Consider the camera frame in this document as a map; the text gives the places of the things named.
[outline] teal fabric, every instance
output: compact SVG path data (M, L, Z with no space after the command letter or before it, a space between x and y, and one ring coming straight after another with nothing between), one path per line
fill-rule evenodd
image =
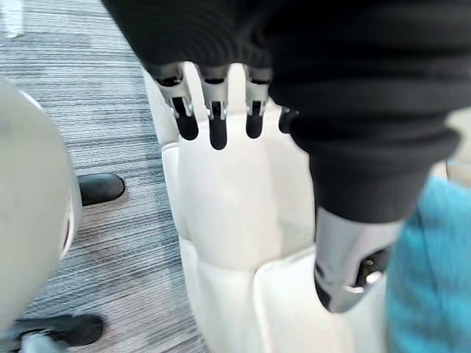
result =
M390 353L471 352L471 190L431 179L389 262Z

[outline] black sleeve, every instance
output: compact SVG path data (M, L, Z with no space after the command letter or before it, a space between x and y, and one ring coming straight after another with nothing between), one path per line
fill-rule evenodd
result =
M103 0L146 69L189 60L271 67L300 112L316 203L367 223L415 207L456 148L447 114L471 101L471 1Z

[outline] floor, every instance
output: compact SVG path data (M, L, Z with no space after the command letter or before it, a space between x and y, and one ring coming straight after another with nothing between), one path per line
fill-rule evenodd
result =
M127 42L99 0L24 0L13 34L5 7L21 1L1 1L0 74L46 108L78 174L113 172L127 183L118 201L84 209L72 250L24 315L104 315L106 335L77 352L208 352L188 306L160 148Z

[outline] robotic hand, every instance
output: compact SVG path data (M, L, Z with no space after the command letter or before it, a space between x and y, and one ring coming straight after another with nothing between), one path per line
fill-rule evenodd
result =
M431 166L457 146L445 119L469 102L471 7L457 0L103 2L184 138L198 130L183 61L199 69L215 149L227 143L231 63L246 66L251 138L261 133L268 92L285 107L280 129L310 156L317 294L332 313L353 307L383 275Z

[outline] gray carpet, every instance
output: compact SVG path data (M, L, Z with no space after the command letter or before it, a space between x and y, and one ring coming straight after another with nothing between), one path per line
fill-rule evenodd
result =
M25 316L105 315L106 335L78 352L207 352L134 54L99 0L26 0L24 34L8 38L6 23L3 15L0 74L46 108L78 174L127 183L118 201L84 209L71 252Z

